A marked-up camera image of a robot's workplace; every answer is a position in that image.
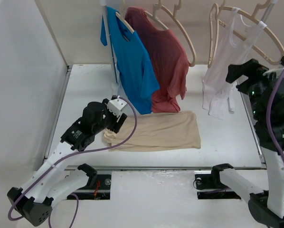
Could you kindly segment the beige trousers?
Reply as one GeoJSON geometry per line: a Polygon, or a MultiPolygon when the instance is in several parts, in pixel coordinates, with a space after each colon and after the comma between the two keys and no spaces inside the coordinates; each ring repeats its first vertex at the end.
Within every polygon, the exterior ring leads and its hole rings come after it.
{"type": "Polygon", "coordinates": [[[192,111],[139,115],[132,137],[117,147],[120,151],[128,152],[187,148],[201,148],[197,117],[192,111]]]}

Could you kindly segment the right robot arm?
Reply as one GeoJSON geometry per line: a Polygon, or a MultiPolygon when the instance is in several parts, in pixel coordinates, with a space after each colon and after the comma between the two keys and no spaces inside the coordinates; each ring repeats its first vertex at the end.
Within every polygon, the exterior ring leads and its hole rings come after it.
{"type": "Polygon", "coordinates": [[[258,223],[284,228],[284,57],[282,67],[272,70],[255,59],[229,65],[228,83],[241,76],[246,80],[237,85],[237,90],[249,97],[269,188],[252,184],[227,163],[214,166],[209,181],[217,189],[227,187],[240,196],[258,223]]]}

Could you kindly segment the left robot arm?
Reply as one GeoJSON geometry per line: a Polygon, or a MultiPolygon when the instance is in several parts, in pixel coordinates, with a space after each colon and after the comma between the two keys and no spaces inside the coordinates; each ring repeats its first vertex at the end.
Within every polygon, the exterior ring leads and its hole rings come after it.
{"type": "Polygon", "coordinates": [[[79,188],[96,184],[97,170],[83,163],[68,177],[61,179],[70,159],[86,152],[95,136],[107,129],[118,133],[127,115],[123,109],[128,101],[119,96],[90,102],[79,117],[61,136],[51,156],[21,187],[7,193],[11,210],[16,210],[31,225],[38,227],[50,216],[61,200],[79,188]]]}

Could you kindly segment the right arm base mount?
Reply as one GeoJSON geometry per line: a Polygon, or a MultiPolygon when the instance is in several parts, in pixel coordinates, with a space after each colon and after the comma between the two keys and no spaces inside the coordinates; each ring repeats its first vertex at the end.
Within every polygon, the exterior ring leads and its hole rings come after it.
{"type": "Polygon", "coordinates": [[[197,190],[199,200],[240,200],[241,197],[229,187],[215,183],[209,173],[195,174],[193,187],[197,190]]]}

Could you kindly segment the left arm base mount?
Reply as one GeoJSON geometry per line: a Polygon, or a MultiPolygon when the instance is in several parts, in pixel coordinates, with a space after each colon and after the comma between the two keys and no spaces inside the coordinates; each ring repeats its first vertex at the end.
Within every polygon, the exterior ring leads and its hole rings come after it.
{"type": "Polygon", "coordinates": [[[109,200],[111,192],[111,174],[98,174],[96,180],[89,179],[84,187],[77,189],[73,194],[79,200],[109,200]]]}

